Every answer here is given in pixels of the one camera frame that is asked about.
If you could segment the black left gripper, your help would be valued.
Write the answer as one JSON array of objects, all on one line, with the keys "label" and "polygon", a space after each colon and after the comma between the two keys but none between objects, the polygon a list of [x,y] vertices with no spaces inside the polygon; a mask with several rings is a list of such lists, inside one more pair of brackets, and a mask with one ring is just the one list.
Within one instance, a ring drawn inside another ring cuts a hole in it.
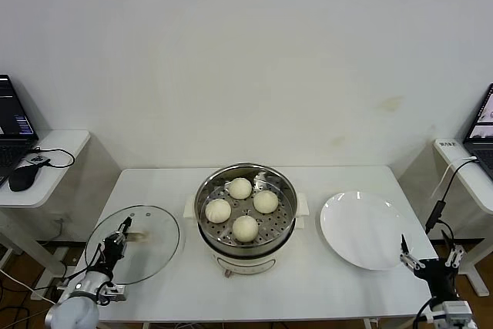
[{"label": "black left gripper", "polygon": [[114,246],[105,247],[100,258],[100,267],[113,270],[119,260],[124,257],[126,236],[132,224],[132,217],[127,217],[114,233],[109,235],[109,243]]}]

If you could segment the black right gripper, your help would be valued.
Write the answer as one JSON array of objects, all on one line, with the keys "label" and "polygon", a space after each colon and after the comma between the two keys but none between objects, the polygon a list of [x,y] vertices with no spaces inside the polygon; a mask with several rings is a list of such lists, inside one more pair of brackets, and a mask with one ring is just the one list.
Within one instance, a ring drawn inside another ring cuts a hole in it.
[{"label": "black right gripper", "polygon": [[405,236],[401,235],[400,261],[409,270],[414,271],[414,275],[424,280],[431,293],[432,302],[445,302],[458,300],[458,293],[455,289],[455,276],[460,266],[460,262],[465,255],[462,245],[456,244],[452,236],[448,236],[441,231],[449,254],[444,259],[423,259],[418,260],[409,251]]}]

